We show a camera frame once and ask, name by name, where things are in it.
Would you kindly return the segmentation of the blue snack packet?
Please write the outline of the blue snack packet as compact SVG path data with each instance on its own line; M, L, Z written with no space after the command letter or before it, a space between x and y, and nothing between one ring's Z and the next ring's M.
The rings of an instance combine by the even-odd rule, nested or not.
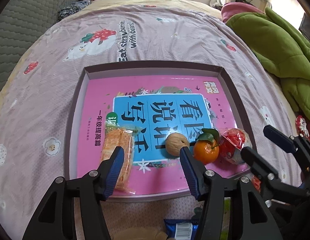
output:
M165 219L164 224L168 238L173 238L176 240L194 240L199 220Z

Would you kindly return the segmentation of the red foil candy wrapper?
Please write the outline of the red foil candy wrapper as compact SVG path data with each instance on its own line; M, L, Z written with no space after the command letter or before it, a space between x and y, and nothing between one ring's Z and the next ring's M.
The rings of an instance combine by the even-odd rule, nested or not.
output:
M309 139L309 131L307 129L307 122L303 116L298 115L295 120L296 129L298 134L302 134L304 137Z

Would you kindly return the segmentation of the surprise egg toy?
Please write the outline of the surprise egg toy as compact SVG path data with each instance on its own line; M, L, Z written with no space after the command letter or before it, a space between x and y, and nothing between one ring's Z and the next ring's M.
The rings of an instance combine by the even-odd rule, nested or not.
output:
M241 150L252 147L250 137L243 129L223 128L219 130L219 154L222 158L234 165L242 165L245 162L241 157Z
M253 176L251 181L255 189L261 193L261 181L256 176Z

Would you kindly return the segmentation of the orange packaged cracker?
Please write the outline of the orange packaged cracker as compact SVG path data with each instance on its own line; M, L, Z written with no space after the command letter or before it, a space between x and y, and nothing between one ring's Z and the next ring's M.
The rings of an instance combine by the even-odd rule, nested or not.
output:
M101 151L101 161L111 161L110 177L114 189L134 194L129 187L129 179L134 159L135 137L139 135L140 129L129 125L116 125L105 123L105 138Z

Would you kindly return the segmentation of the walnut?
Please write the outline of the walnut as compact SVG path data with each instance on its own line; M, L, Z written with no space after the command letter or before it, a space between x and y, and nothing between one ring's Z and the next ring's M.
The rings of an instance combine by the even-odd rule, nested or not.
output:
M188 139L180 133L171 133L165 140L165 149L168 154L178 157L180 149L190 147Z

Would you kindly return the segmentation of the dark patterned cloth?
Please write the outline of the dark patterned cloth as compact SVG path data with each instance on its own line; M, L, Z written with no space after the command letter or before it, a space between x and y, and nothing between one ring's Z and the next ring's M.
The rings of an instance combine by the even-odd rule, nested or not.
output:
M92 3L91 0L82 0L71 3L70 5L64 7L58 12L58 21L61 21L64 18L81 11L91 3Z

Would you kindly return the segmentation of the pink strawberry bedsheet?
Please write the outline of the pink strawberry bedsheet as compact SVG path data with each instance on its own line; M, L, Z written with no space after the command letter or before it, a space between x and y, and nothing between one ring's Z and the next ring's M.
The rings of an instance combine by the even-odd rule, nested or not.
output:
M258 152L283 182L298 186L300 168L263 136L270 122L295 134L294 114L279 86L221 14L187 0L97 0L48 29L24 53L0 92L0 224L22 239L54 178L64 173L66 122L82 69L118 61L130 23L137 46L128 59L222 66L246 108Z

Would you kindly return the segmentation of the black wall television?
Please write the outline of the black wall television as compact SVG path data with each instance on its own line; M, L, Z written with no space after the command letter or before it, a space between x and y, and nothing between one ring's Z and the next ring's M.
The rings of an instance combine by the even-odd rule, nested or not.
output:
M304 37L310 42L310 17L307 14L303 15L301 24L299 26L299 31L303 34Z

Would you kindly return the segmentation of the grey quilted headboard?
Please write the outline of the grey quilted headboard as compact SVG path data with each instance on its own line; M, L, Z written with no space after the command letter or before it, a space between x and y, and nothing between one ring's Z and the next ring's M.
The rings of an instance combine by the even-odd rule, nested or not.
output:
M20 57L77 0L10 0L0 14L0 92Z

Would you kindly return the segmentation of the beige mesh drawstring pouch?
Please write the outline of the beige mesh drawstring pouch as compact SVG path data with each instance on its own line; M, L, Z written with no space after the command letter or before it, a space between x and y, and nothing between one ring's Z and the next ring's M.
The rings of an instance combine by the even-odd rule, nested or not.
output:
M125 229L121 232L117 232L112 236L112 239L122 239L122 240L130 240L130 239L149 239L149 240L167 240L174 239L172 237L168 237L168 235L154 227L137 227L137 228L129 228Z

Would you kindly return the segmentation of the green plush blanket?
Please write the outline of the green plush blanket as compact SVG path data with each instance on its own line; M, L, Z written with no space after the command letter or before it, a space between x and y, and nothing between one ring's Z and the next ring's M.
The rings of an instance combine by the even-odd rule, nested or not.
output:
M251 49L265 70L279 78L295 112L310 120L310 42L293 25L267 8L241 12L226 25Z

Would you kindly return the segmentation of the pink pillow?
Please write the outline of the pink pillow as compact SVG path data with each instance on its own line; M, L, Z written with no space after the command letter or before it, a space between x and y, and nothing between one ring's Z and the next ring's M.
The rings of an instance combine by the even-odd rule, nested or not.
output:
M221 9L222 22L226 23L232 16L243 12L257 12L263 14L264 12L254 5L242 2L226 3Z

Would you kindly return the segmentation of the orange tangerine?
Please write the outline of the orange tangerine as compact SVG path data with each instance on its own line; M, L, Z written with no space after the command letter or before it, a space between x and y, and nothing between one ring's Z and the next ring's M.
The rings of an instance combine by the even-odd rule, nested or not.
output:
M214 128L203 128L193 148L194 158L204 165L216 161L219 155L220 133Z

